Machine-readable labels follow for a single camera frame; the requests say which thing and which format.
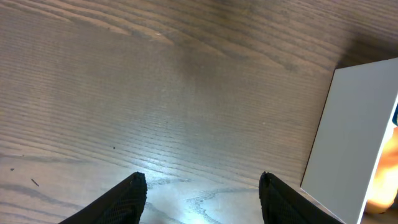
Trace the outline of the plush duck toy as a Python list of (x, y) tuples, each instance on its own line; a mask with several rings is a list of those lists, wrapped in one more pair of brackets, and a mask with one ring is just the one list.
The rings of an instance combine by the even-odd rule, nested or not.
[(392, 117), (392, 122), (398, 126), (398, 105), (396, 106), (396, 109), (394, 111), (393, 117)]

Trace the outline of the orange yellow rubber toy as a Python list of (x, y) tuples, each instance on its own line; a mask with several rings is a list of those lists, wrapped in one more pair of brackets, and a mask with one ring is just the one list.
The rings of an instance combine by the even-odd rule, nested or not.
[(383, 147), (366, 202), (366, 213), (384, 213), (397, 195), (397, 128)]

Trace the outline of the white cardboard box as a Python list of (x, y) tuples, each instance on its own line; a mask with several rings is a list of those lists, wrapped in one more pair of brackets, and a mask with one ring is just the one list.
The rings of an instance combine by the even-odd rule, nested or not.
[(397, 108), (397, 59), (336, 69), (301, 188), (343, 223), (360, 223)]

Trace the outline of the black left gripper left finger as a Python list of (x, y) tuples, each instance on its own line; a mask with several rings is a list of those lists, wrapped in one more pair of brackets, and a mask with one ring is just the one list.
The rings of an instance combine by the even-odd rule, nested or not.
[(135, 172), (60, 224), (138, 224), (146, 199), (145, 174)]

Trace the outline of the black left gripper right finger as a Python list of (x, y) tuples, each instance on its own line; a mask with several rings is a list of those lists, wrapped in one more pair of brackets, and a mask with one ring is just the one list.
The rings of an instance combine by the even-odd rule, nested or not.
[(265, 224), (341, 224), (270, 172), (259, 181)]

